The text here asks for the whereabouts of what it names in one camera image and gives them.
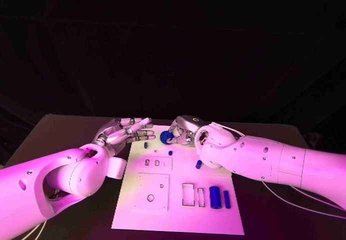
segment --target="small blue part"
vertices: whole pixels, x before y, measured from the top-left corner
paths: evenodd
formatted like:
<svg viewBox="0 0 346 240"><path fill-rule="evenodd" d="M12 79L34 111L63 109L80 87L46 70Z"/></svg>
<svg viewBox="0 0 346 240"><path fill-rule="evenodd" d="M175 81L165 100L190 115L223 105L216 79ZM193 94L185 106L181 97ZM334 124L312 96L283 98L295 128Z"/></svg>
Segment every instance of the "small blue part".
<svg viewBox="0 0 346 240"><path fill-rule="evenodd" d="M220 209L221 208L221 196L220 196L220 189L217 186L208 187L210 193L210 208Z"/></svg>
<svg viewBox="0 0 346 240"><path fill-rule="evenodd" d="M197 160L197 161L195 161L195 169L200 169L200 166L201 166L201 161Z"/></svg>
<svg viewBox="0 0 346 240"><path fill-rule="evenodd" d="M167 143L167 140L171 139L174 135L168 131L162 131L159 133L159 141L162 144L170 145L171 143Z"/></svg>
<svg viewBox="0 0 346 240"><path fill-rule="evenodd" d="M229 202L229 191L223 191L223 196L224 196L224 208L230 208L230 202Z"/></svg>

